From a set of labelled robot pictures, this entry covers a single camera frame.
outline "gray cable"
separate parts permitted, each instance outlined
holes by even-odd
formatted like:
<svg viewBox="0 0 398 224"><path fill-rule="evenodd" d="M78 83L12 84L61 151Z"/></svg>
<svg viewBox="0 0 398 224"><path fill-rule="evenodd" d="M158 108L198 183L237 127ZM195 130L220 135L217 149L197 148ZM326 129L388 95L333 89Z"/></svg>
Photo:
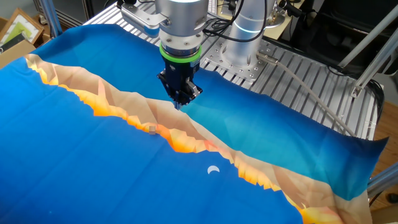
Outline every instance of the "gray cable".
<svg viewBox="0 0 398 224"><path fill-rule="evenodd" d="M275 64L283 68L283 70L285 70L286 73L288 73L292 78L294 78L294 80L298 81L300 85L302 85L305 88L305 90L307 90L312 95L312 97L316 99L316 101L323 107L323 109L325 109L335 119L335 121L337 121L337 123L339 123L348 132L349 135L356 137L355 133L352 130L350 130L350 128L341 119L339 119L339 117L337 117L337 115L334 114L334 112L331 109L329 109L329 107L321 99L319 99L319 97L310 89L310 87L308 87L298 76L296 76L295 73L290 71L290 69L288 69L285 65L283 65L278 61L276 61Z"/></svg>

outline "black cable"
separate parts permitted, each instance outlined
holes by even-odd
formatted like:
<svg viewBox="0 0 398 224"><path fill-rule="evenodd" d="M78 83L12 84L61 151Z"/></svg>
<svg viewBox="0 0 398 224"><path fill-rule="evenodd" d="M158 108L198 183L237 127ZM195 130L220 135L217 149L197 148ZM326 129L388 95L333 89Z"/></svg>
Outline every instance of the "black cable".
<svg viewBox="0 0 398 224"><path fill-rule="evenodd" d="M377 195L375 195L372 200L369 202L369 207L372 206L373 202L380 196L380 194L383 192L378 193Z"/></svg>
<svg viewBox="0 0 398 224"><path fill-rule="evenodd" d="M241 9L242 9L243 2L244 2L244 0L241 0L241 3L240 3L240 5L239 5L239 9L238 9L238 11L236 12L236 15L234 15L234 16L232 17L232 19L231 19L229 22L227 22L225 25L223 25L223 26L221 26L221 27L219 27L219 28L217 28L217 29L213 29L213 30L204 29L204 30L203 30L203 33L205 33L206 35L209 35L209 36L214 36L214 35L216 35L216 36L218 36L218 37L222 37L222 38L224 38L224 39L232 40L232 41L237 41L237 42L251 42L251 41L254 41L254 40L256 40L257 38L259 38L260 36L263 36L263 33L264 33L263 30L264 30L264 29L266 28L266 26L267 26L267 2L265 2L265 4L264 4L264 6L265 6L265 11L264 11L264 22L263 22L263 24L262 24L262 27L261 27L260 32L259 32L258 35L256 35L255 37L253 37L253 38L251 38L251 39L247 39L247 40L241 40L241 39L235 39L235 38L232 38L232 37L228 37L228 36L223 35L223 34L220 33L220 32L225 31L226 28L227 28L229 25L231 25L231 24L235 21L235 19L239 16L239 13L241 12Z"/></svg>
<svg viewBox="0 0 398 224"><path fill-rule="evenodd" d="M110 0L107 0L107 1L105 2L105 4L104 4L104 8L103 8L103 9L105 9L105 8L106 8L106 6L108 5L109 1L110 1Z"/></svg>
<svg viewBox="0 0 398 224"><path fill-rule="evenodd" d="M383 112L383 107L384 107L384 91L381 88L381 85L375 81L375 80L370 80L366 86L373 92L374 94L374 99L376 100L377 103L377 121L376 124L379 123L381 114Z"/></svg>
<svg viewBox="0 0 398 224"><path fill-rule="evenodd" d="M230 21L226 20L226 19L219 19L220 22L225 22L225 24L223 24L223 26L221 26L218 29L213 29L213 30L208 30L208 29L204 29L203 32L204 33L211 33L211 34L215 34L216 32L223 32L226 30L226 28L228 28L229 25L231 25L235 19L238 17L239 13L241 13L242 10L242 6L243 6L243 2L244 0L241 0L241 3L239 5L239 9L236 12L236 14L232 17L232 19Z"/></svg>
<svg viewBox="0 0 398 224"><path fill-rule="evenodd" d="M341 77L350 77L350 76L354 75L353 73L352 74L350 74L350 73L349 74L344 74L343 70L338 70L337 68L334 68L335 70L337 70L339 72L339 73L336 73L332 69L330 69L330 67L331 67L330 65L327 66L329 72L334 74L334 75L341 76Z"/></svg>
<svg viewBox="0 0 398 224"><path fill-rule="evenodd" d="M155 1L141 1L141 0L138 0L140 3L151 3L151 2L155 2Z"/></svg>

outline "cardboard box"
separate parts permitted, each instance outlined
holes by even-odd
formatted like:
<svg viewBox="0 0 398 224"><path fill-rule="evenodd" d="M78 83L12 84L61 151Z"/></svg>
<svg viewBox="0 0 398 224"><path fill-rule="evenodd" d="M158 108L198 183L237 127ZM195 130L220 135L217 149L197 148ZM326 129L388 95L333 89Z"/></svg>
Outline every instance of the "cardboard box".
<svg viewBox="0 0 398 224"><path fill-rule="evenodd" d="M7 24L8 20L5 18L0 17L0 30ZM0 69L4 66L8 65L15 59L18 59L24 55L31 53L36 47L40 47L41 45L47 43L51 40L50 35L43 34L39 37L33 46L29 41L23 40L22 42L18 43L17 45L11 47L7 51L0 54Z"/></svg>
<svg viewBox="0 0 398 224"><path fill-rule="evenodd" d="M2 30L6 26L7 22L8 22L8 19L0 17L0 30Z"/></svg>
<svg viewBox="0 0 398 224"><path fill-rule="evenodd" d="M0 69L8 65L13 60L31 53L35 49L36 48L27 40L19 42L17 45L0 54Z"/></svg>

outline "metal pole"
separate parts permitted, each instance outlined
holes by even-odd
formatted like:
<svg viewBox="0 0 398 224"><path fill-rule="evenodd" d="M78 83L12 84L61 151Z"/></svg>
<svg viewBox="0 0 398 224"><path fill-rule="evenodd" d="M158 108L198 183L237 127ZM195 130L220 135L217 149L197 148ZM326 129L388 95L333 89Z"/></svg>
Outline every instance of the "metal pole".
<svg viewBox="0 0 398 224"><path fill-rule="evenodd" d="M396 17L398 5L352 50L338 66L344 68L349 64L373 39L375 39Z"/></svg>
<svg viewBox="0 0 398 224"><path fill-rule="evenodd" d="M388 39L386 44L381 48L380 52L373 59L371 64L365 69L365 72L355 82L351 96L357 98L361 93L362 89L368 84L370 79L376 74L376 72L383 66L384 62L391 56L391 54L398 47L398 29Z"/></svg>
<svg viewBox="0 0 398 224"><path fill-rule="evenodd" d="M62 28L52 0L40 0L40 5L49 24L51 37L58 37L62 34Z"/></svg>
<svg viewBox="0 0 398 224"><path fill-rule="evenodd" d="M376 194L387 190L388 188L398 184L398 162L388 167L380 174L374 176L368 183L368 197L371 198Z"/></svg>

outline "green ring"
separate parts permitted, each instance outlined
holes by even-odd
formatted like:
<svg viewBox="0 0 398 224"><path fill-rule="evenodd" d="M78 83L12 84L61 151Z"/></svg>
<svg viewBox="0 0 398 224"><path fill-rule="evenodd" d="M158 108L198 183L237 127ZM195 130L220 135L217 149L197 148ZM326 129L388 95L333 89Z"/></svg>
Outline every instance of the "green ring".
<svg viewBox="0 0 398 224"><path fill-rule="evenodd" d="M199 47L199 51L198 51L194 56L191 56L191 57L188 57L188 58L177 58L177 57L173 57L173 56L168 55L168 54L164 51L164 49L163 49L163 47L162 47L162 43L160 43L159 49L160 49L160 54L161 54L164 58L166 58L167 60L169 60L169 61L171 61L171 62L175 62L175 63L189 63L189 62L194 62L194 61L196 61L196 60L198 60L198 59L200 58L200 54L201 54L201 46Z"/></svg>

